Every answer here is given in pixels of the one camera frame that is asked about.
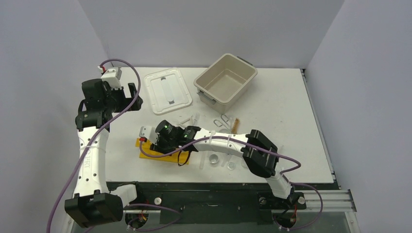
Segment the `yellow test tube rack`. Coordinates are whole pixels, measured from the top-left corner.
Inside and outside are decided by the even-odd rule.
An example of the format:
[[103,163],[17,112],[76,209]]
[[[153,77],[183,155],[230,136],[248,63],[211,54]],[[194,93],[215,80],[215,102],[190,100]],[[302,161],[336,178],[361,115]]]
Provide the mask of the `yellow test tube rack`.
[[146,138],[138,138],[136,140],[135,146],[139,149],[140,145],[142,145],[142,149],[145,153],[149,154],[150,156],[145,155],[143,152],[139,153],[139,158],[141,159],[149,159],[149,160],[156,160],[156,161],[163,161],[163,162],[171,162],[176,163],[179,166],[188,165],[190,154],[188,151],[178,151],[173,153],[172,155],[165,156],[164,154],[151,150],[151,146],[153,143],[146,139]]

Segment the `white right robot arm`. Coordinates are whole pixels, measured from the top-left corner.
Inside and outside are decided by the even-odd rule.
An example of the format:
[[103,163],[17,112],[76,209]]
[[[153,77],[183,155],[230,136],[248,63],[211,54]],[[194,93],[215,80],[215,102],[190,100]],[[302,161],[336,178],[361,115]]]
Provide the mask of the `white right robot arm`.
[[286,157],[280,155],[278,147],[259,130],[246,134],[219,133],[199,126],[182,128],[163,120],[154,128],[144,127],[141,137],[149,141],[149,151],[144,154],[152,158],[173,154],[179,158],[184,152],[191,155],[204,151],[240,157],[253,175],[266,180],[278,206],[294,206],[300,198],[277,166],[279,160]]

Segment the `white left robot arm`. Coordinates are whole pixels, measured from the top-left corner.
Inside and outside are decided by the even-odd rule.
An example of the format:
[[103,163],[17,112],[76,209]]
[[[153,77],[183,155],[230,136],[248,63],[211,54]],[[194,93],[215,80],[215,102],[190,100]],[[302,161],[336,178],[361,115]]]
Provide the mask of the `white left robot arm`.
[[80,144],[80,163],[75,168],[76,187],[65,200],[66,213],[82,228],[118,222],[123,209],[144,205],[145,195],[135,182],[110,191],[106,183],[105,154],[113,114],[138,111],[143,100],[134,83],[129,83],[128,98],[119,81],[92,79],[82,83],[84,99],[75,118]]

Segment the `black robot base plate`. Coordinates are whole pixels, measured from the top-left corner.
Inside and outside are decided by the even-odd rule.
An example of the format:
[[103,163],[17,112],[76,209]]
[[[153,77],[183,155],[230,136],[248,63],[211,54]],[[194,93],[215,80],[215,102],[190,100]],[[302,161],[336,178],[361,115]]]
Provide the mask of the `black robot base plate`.
[[297,210],[309,209],[313,189],[338,190],[336,183],[293,187],[292,197],[276,198],[265,183],[130,182],[137,198],[125,222],[140,230],[167,224],[295,223]]

